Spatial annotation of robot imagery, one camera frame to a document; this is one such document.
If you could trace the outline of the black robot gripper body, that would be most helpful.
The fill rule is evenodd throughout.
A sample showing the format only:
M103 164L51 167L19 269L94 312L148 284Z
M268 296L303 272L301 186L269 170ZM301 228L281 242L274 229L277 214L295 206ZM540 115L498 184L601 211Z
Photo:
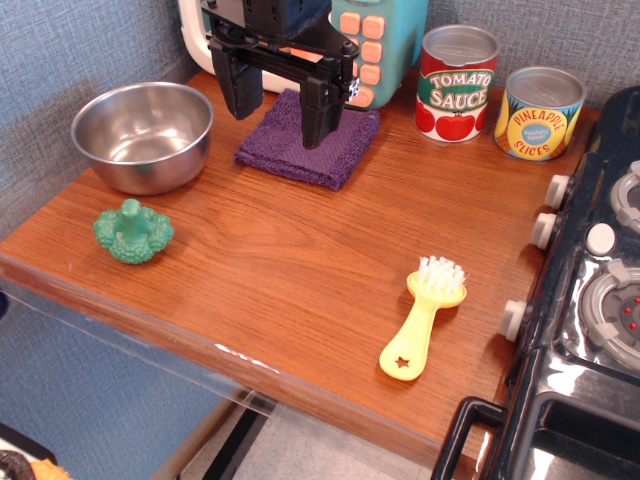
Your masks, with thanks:
M246 48L251 65L301 85L309 76L339 75L345 102L358 94L353 64L359 48L334 28L330 1L203 1L211 39Z

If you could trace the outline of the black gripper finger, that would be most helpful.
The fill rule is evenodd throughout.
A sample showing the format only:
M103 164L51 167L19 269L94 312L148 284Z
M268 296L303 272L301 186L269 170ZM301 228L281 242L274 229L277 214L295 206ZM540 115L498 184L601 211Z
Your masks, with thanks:
M345 91L339 75L309 76L300 85L302 138L305 149L315 149L340 123Z
M249 62L249 49L210 41L215 76L229 112L237 120L252 115L264 98L262 70Z

